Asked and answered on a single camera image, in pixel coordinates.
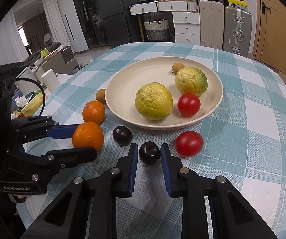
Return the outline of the person's left hand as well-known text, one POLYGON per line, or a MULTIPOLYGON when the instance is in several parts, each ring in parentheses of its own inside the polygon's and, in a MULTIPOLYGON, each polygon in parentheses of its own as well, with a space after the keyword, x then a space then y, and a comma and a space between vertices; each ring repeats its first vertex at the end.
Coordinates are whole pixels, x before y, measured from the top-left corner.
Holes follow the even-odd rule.
POLYGON ((15 195, 18 199, 25 199, 27 195, 15 195))

